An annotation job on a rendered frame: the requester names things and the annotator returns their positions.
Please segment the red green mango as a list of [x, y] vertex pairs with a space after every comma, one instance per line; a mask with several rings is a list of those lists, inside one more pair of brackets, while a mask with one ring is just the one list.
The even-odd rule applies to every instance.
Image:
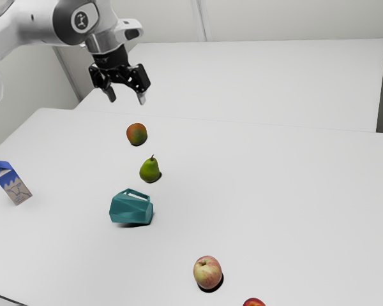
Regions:
[[130, 124], [126, 129], [126, 137], [132, 145], [142, 145], [147, 140], [147, 129], [139, 122]]

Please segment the teal faceted mug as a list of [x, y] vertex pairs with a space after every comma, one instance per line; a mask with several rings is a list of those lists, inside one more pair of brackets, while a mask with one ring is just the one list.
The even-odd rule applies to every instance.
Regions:
[[127, 188], [113, 197], [109, 216], [116, 223], [149, 224], [153, 218], [153, 204], [148, 195]]

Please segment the pale red apple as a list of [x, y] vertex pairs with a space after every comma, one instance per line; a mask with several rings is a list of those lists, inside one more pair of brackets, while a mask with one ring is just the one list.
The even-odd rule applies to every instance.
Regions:
[[223, 272], [219, 261], [213, 256], [202, 256], [193, 266], [193, 277], [198, 286], [211, 290], [221, 282]]

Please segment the green pear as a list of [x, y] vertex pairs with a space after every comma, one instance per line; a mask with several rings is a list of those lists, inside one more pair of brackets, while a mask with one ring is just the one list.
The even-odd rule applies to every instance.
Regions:
[[160, 168], [157, 159], [152, 155], [145, 160], [139, 170], [140, 178], [147, 183], [153, 183], [160, 178]]

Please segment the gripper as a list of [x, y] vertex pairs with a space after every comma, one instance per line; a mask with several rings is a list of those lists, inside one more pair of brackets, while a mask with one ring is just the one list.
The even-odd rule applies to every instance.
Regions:
[[140, 105], [146, 103], [146, 91], [151, 81], [142, 64], [131, 66], [124, 45], [106, 54], [93, 55], [94, 62], [89, 67], [93, 85], [105, 93], [111, 103], [116, 100], [112, 84], [124, 84], [137, 93]]

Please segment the blue milk carton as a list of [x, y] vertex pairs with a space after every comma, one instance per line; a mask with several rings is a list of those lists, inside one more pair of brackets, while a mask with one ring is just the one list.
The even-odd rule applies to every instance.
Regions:
[[0, 161], [0, 186], [15, 205], [19, 205], [33, 196], [13, 166], [7, 161]]

